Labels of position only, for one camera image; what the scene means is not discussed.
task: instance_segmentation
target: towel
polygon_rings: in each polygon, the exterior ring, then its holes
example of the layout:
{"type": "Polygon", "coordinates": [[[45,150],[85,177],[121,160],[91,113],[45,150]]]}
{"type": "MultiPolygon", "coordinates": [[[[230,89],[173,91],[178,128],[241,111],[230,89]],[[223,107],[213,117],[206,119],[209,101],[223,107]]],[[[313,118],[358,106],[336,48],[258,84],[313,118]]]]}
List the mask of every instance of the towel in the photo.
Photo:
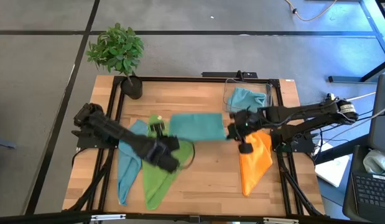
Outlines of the towel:
{"type": "MultiPolygon", "coordinates": [[[[134,134],[147,135],[147,124],[137,120],[129,129],[134,134]]],[[[127,205],[126,197],[129,189],[141,168],[141,159],[125,142],[119,142],[118,162],[118,198],[121,205],[127,205]]]]}
{"type": "MultiPolygon", "coordinates": [[[[149,124],[161,122],[157,115],[149,118],[149,124]]],[[[165,129],[163,134],[169,132],[169,124],[165,123],[165,129]]],[[[156,137],[155,132],[148,130],[148,136],[156,137]]],[[[172,151],[172,156],[179,160],[180,165],[184,164],[188,157],[193,152],[193,143],[188,141],[179,141],[180,149],[172,151]]],[[[147,209],[156,209],[167,191],[172,185],[173,181],[179,174],[179,170],[172,174],[160,169],[159,167],[153,166],[146,161],[142,161],[142,173],[144,175],[144,193],[147,209]]]]}
{"type": "Polygon", "coordinates": [[[245,88],[236,87],[227,101],[228,110],[237,112],[249,108],[249,111],[256,112],[257,108],[266,105],[265,93],[254,93],[245,88]]]}
{"type": "Polygon", "coordinates": [[[226,139],[221,113],[172,115],[169,132],[179,139],[193,142],[226,139]]]}
{"type": "Polygon", "coordinates": [[[370,174],[385,175],[385,153],[377,149],[370,151],[364,158],[363,164],[370,174]]]}
{"type": "Polygon", "coordinates": [[[271,137],[262,131],[246,136],[246,142],[251,143],[253,152],[239,154],[241,166],[242,192],[249,196],[261,177],[272,165],[271,137]]]}

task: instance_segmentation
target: wooden table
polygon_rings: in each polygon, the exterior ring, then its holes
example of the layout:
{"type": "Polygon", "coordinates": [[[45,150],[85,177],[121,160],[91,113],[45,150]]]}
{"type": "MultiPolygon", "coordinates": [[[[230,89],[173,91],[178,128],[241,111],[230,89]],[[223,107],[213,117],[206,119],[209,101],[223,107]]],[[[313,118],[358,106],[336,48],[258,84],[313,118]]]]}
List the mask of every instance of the wooden table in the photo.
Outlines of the wooden table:
{"type": "MultiPolygon", "coordinates": [[[[113,76],[97,76],[91,102],[108,105],[113,76]]],[[[298,106],[299,97],[293,80],[280,80],[284,106],[298,106]]],[[[266,92],[265,86],[257,91],[266,92]]],[[[223,113],[224,126],[229,116],[224,112],[224,83],[190,82],[144,82],[143,96],[139,100],[126,97],[120,123],[129,127],[137,119],[145,122],[152,114],[169,120],[177,113],[223,113]]],[[[120,90],[116,92],[118,102],[120,90]]],[[[238,216],[285,216],[279,168],[275,153],[273,165],[259,181],[249,197],[242,194],[239,168],[239,151],[234,141],[198,142],[192,166],[183,170],[170,187],[161,205],[156,210],[147,210],[144,198],[142,172],[133,183],[127,206],[118,202],[117,176],[118,151],[115,152],[108,191],[104,206],[106,212],[156,213],[189,215],[238,215],[238,216]]],[[[71,207],[88,187],[93,175],[97,149],[88,149],[75,159],[63,208],[71,207]]],[[[305,154],[294,154],[300,188],[317,210],[324,213],[317,176],[312,161],[305,154]]],[[[99,185],[93,208],[98,207],[99,185]]],[[[289,186],[292,211],[296,213],[293,190],[289,186]]]]}

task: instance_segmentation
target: green leaves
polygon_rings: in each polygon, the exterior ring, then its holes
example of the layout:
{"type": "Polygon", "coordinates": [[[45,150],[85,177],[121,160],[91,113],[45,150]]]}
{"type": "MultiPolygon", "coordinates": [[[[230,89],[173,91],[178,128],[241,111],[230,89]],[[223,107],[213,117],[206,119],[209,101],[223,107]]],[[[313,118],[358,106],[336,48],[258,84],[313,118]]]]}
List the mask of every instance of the green leaves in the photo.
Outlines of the green leaves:
{"type": "Polygon", "coordinates": [[[87,61],[94,62],[97,69],[102,65],[108,72],[116,70],[128,75],[139,65],[143,51],[141,38],[130,27],[126,30],[116,23],[98,36],[96,44],[88,43],[86,54],[87,61]]]}

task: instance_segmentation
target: potted plant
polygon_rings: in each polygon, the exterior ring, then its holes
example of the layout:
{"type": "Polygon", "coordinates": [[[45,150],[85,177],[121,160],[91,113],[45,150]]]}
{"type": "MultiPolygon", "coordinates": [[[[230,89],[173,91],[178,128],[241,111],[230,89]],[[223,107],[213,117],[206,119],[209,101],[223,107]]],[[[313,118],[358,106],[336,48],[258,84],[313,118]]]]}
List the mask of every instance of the potted plant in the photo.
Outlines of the potted plant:
{"type": "Polygon", "coordinates": [[[101,65],[108,72],[115,70],[125,74],[127,78],[121,82],[121,90],[136,100],[142,95],[142,80],[134,73],[140,63],[144,44],[140,37],[129,27],[110,27],[97,38],[97,44],[88,43],[88,62],[94,62],[97,69],[101,65]]]}

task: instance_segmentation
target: teal cloth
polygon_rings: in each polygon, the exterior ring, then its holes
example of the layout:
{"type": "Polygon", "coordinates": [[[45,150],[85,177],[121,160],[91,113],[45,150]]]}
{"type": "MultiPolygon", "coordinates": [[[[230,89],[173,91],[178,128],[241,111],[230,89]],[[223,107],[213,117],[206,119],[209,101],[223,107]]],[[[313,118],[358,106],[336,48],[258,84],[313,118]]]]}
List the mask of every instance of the teal cloth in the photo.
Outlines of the teal cloth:
{"type": "Polygon", "coordinates": [[[228,109],[232,112],[249,108],[249,111],[256,112],[258,108],[266,105],[266,94],[255,93],[245,88],[236,87],[233,94],[227,101],[228,109]]]}
{"type": "MultiPolygon", "coordinates": [[[[147,135],[147,124],[137,120],[129,130],[134,134],[147,135]]],[[[118,197],[121,205],[127,205],[126,197],[129,189],[136,179],[141,169],[141,159],[133,149],[125,142],[119,142],[119,162],[118,162],[118,197]]]]}
{"type": "Polygon", "coordinates": [[[225,140],[223,115],[221,113],[172,115],[169,134],[188,141],[225,140]]]}

